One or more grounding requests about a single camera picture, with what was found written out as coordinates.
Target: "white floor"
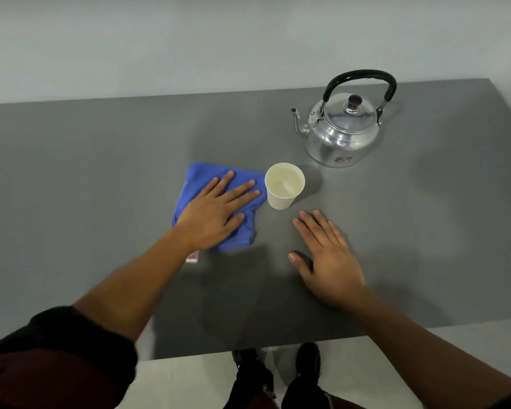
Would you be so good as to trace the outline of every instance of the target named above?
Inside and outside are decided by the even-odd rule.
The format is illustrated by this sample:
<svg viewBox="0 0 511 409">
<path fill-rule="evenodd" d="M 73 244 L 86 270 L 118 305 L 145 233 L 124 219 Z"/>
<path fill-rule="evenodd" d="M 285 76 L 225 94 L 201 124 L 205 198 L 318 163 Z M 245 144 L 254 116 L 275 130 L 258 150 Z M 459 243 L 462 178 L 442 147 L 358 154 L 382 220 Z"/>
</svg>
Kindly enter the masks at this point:
<svg viewBox="0 0 511 409">
<path fill-rule="evenodd" d="M 511 320 L 445 327 L 437 335 L 511 376 Z M 320 386 L 367 409 L 422 408 L 368 337 L 319 343 Z M 280 404 L 295 375 L 296 346 L 264 350 Z M 121 409 L 222 408 L 236 375 L 231 353 L 140 362 Z"/>
</svg>

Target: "white wall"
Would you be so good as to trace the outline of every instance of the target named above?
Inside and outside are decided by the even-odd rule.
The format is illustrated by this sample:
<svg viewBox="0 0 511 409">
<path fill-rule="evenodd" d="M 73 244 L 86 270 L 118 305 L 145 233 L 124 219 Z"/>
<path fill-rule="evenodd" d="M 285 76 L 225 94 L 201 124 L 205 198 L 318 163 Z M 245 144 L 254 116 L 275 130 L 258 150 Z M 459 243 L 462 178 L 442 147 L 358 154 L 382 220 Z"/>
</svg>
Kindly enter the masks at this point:
<svg viewBox="0 0 511 409">
<path fill-rule="evenodd" d="M 490 77 L 511 0 L 0 0 L 0 102 Z"/>
</svg>

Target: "kettle handle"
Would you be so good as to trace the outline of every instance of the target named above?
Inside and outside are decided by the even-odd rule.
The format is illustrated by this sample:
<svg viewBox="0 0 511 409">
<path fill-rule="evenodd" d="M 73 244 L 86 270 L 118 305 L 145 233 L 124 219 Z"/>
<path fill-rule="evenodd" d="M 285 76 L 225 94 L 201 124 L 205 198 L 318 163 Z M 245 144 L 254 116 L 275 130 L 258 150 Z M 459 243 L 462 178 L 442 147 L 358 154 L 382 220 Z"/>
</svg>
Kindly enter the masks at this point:
<svg viewBox="0 0 511 409">
<path fill-rule="evenodd" d="M 382 112 L 384 111 L 384 106 L 392 100 L 395 90 L 397 89 L 397 82 L 395 81 L 395 77 L 392 76 L 390 73 L 387 73 L 382 70 L 354 70 L 349 71 L 346 73 L 343 73 L 342 75 L 339 75 L 337 77 L 334 77 L 332 81 L 330 81 L 327 84 L 326 89 L 324 90 L 324 96 L 322 98 L 322 106 L 321 111 L 324 110 L 324 106 L 331 97 L 331 93 L 334 91 L 334 89 L 339 86 L 340 84 L 349 82 L 351 80 L 357 80 L 357 79 L 379 79 L 384 80 L 385 82 L 388 82 L 388 90 L 386 91 L 386 94 L 384 95 L 384 101 L 382 104 L 378 107 L 376 110 L 376 121 L 379 122 L 379 119 L 382 115 Z"/>
</svg>

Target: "microfiber cloth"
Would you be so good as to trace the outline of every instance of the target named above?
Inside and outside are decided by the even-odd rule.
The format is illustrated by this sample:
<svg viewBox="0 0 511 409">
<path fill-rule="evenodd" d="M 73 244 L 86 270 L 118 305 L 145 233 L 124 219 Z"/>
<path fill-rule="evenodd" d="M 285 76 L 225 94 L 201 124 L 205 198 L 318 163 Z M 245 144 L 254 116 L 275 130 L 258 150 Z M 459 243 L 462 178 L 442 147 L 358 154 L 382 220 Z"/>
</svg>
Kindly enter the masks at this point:
<svg viewBox="0 0 511 409">
<path fill-rule="evenodd" d="M 174 209 L 174 216 L 172 218 L 172 225 L 174 226 L 187 204 L 189 204 L 191 200 L 194 199 L 206 185 L 208 185 L 208 182 L 216 177 L 220 179 L 223 178 L 229 171 L 234 171 L 235 176 L 231 182 L 229 182 L 224 192 L 232 190 L 251 179 L 254 179 L 255 186 L 248 192 L 259 190 L 261 194 L 233 214 L 236 215 L 238 213 L 243 213 L 246 217 L 238 230 L 234 231 L 225 241 L 213 248 L 218 251 L 248 247 L 252 243 L 252 239 L 255 234 L 255 211 L 267 198 L 264 173 L 243 171 L 236 168 L 213 164 L 192 164 L 187 170 L 184 187 L 180 192 L 180 197 L 178 198 L 176 208 Z"/>
</svg>

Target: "person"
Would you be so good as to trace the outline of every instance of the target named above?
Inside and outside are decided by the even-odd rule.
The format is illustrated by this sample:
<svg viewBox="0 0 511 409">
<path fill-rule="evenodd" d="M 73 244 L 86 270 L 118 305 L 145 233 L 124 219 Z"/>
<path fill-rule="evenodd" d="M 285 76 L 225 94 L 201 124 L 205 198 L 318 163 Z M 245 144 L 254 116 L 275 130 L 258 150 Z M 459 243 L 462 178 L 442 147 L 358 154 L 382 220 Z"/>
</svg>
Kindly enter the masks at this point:
<svg viewBox="0 0 511 409">
<path fill-rule="evenodd" d="M 167 282 L 194 251 L 224 240 L 244 219 L 237 212 L 258 196 L 250 181 L 224 192 L 233 177 L 214 178 L 177 225 L 72 306 L 46 310 L 0 340 L 0 409 L 112 408 L 135 378 L 135 341 Z M 307 288 L 350 313 L 428 408 L 511 407 L 511 378 L 447 343 L 384 304 L 339 229 L 320 211 L 293 219 L 313 257 L 289 259 Z M 238 366 L 226 409 L 275 407 L 273 377 L 254 350 L 233 353 Z M 319 351 L 301 346 L 297 377 L 282 402 L 294 407 L 359 407 L 318 387 Z"/>
</svg>

